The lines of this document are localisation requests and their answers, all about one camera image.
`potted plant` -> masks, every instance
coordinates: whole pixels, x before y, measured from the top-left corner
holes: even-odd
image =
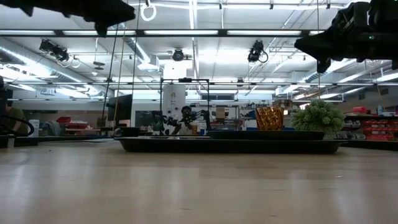
[[[297,131],[323,131],[324,139],[333,139],[344,126],[344,118],[344,114],[331,103],[313,100],[304,110],[293,114],[292,124]]]

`black tray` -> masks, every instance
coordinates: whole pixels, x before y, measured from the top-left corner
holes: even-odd
[[[333,154],[345,141],[115,138],[127,152]]]
[[[248,140],[322,140],[325,133],[320,131],[209,131],[212,139],[248,139]]]

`ceiling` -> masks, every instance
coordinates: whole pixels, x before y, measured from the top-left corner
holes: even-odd
[[[269,10],[270,1],[255,0],[222,0],[223,10],[218,8],[219,0],[197,0],[197,10],[193,10],[190,19],[189,5],[195,0],[169,0],[155,1],[157,14],[153,20],[147,22],[137,15],[133,21],[126,23],[128,29],[327,29],[331,20],[335,17],[338,8],[346,6],[350,0],[321,0],[319,12],[316,9],[304,10],[305,7],[316,6],[316,0],[274,0],[274,9]],[[136,9],[138,4],[145,1],[132,1]],[[330,2],[333,7],[325,9],[326,3]],[[255,4],[255,8],[245,8],[249,4]],[[216,6],[215,9],[202,9],[207,6]],[[147,17],[151,9],[145,10]],[[28,17],[20,9],[11,9],[0,6],[0,29],[93,29],[93,23],[86,22],[80,17],[72,16],[65,18],[61,13],[34,10],[34,15]],[[135,76],[135,82],[158,82],[160,72],[147,72],[137,68],[139,62],[134,59],[133,51],[124,44],[122,38],[99,38],[96,49],[95,38],[71,38],[71,37],[6,37],[13,43],[29,49],[30,51],[45,57],[53,62],[55,59],[43,54],[39,50],[42,39],[49,39],[53,43],[68,49],[70,55],[74,55],[80,61],[80,66],[75,68],[69,66],[67,69],[76,72],[89,80],[103,82],[109,74],[114,81],[118,81],[119,74],[122,82],[131,82]],[[258,63],[252,67],[247,60],[249,49],[256,40],[262,40],[266,51],[269,53],[269,61]],[[138,37],[136,42],[148,55],[157,55],[160,65],[173,63],[170,52],[181,48],[184,54],[190,56],[184,66],[188,67],[188,77],[195,77],[192,69],[193,44],[197,45],[198,78],[209,78],[215,82],[236,82],[238,78],[244,78],[247,82],[299,82],[301,78],[313,73],[316,68],[316,60],[293,47],[293,38],[257,38],[257,37]],[[104,70],[94,70],[93,61],[105,63]],[[361,72],[365,69],[364,63],[352,62],[338,67],[333,74],[329,74],[328,82],[339,82],[344,77]],[[231,86],[218,86],[220,88],[232,88]],[[120,89],[131,89],[129,85],[121,85]],[[137,89],[150,89],[141,85]],[[277,86],[259,86],[257,90],[274,90]],[[301,91],[311,89],[299,88]]]

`computer monitor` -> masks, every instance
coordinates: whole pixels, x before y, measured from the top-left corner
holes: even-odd
[[[118,110],[115,115],[116,102]],[[118,126],[119,121],[131,119],[132,95],[110,98],[106,106],[108,107],[108,121],[115,121]]]

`security camera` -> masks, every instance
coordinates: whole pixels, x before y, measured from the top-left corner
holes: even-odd
[[[182,49],[175,49],[173,53],[173,60],[176,62],[181,62],[184,59],[184,53]]]

